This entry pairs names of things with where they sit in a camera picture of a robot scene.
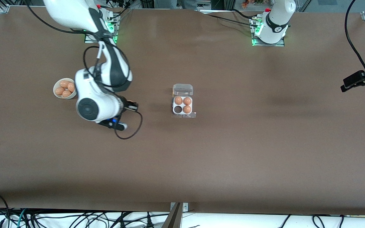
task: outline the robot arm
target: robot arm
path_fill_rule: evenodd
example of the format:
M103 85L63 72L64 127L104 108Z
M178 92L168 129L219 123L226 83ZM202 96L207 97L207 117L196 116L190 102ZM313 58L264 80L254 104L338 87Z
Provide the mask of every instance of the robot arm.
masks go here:
M49 15L62 26L87 30L98 40L99 55L106 62L81 69L75 74L78 100L77 113L81 118L100 123L114 118L125 108L136 110L137 104L126 101L115 92L125 91L132 82L132 72L107 30L102 13L93 0L43 0Z
M263 42L274 44L285 36L288 29L288 22L296 9L294 0L276 0L271 12L261 14L262 24L255 32Z

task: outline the egg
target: egg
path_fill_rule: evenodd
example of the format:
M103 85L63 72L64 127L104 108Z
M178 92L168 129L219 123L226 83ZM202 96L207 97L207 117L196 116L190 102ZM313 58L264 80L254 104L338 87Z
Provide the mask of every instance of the egg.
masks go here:
M57 95L62 95L64 91L65 91L65 89L63 87L59 87L54 92Z
M184 106L184 108L182 108L182 110L185 112L185 113L190 113L191 112L191 107L189 105L186 105Z
M68 90L65 90L65 91L63 91L63 97L68 97L68 96L70 96L71 95L71 92L70 91L68 91Z
M177 105L181 105L183 103L183 99L181 97L175 97L174 103Z
M181 106L176 106L176 107L174 108L174 112L175 112L175 113L180 113L182 110L183 110L183 108L181 108Z
M69 81L63 80L63 81L60 82L60 86L63 87L63 88L67 88L69 83L70 83Z
M190 105L191 102L192 102L191 98L189 98L189 97L184 98L184 105Z
M75 90L75 85L74 83L70 82L68 85L67 85L67 88L70 92L74 92Z

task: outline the bowl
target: bowl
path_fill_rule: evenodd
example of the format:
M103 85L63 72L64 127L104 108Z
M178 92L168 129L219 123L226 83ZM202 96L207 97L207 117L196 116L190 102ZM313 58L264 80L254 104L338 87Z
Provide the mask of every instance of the bowl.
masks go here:
M71 79L71 78L62 78L62 79L60 79L60 80L58 80L55 84L54 84L54 87L53 87L53 94L56 96L56 97L58 97L58 98L60 98L60 99L65 99L65 100L68 100L68 99L71 99L71 98L73 98L73 97L75 97L76 95L77 95L77 88L75 88L75 90L74 90L74 92L72 92L68 97L63 97L62 95L57 95L56 93L55 93L55 90L57 89L57 88L59 88L60 87L60 82L61 81L69 81L69 82L72 82L72 83L74 83L74 80L73 79Z

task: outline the egg carton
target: egg carton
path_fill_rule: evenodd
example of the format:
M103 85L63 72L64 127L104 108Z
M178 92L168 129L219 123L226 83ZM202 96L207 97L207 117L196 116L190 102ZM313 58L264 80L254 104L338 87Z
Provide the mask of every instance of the egg carton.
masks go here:
M192 97L175 96L173 98L173 113L175 115L190 115L192 113Z
M197 113L193 111L192 103L192 95L194 94L194 87L191 84L174 84L173 85L173 96L171 99L171 108L172 108L172 117L175 118L195 118L197 117ZM176 99L181 98L183 101L180 104L181 100L177 103L175 102ZM190 99L191 103L189 105L184 104L184 99ZM184 112L184 107L189 107L190 111Z

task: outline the table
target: table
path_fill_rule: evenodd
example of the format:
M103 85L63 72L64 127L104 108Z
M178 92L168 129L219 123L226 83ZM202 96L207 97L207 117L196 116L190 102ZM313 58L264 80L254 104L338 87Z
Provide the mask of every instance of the table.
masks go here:
M365 214L365 88L340 91L362 69L343 23L295 13L285 47L260 47L246 26L196 11L133 10L118 45L134 80L120 95L144 122L122 141L52 94L83 68L83 36L13 6L0 15L0 193L28 208ZM359 14L349 33L365 60ZM194 86L197 118L171 118L175 83Z

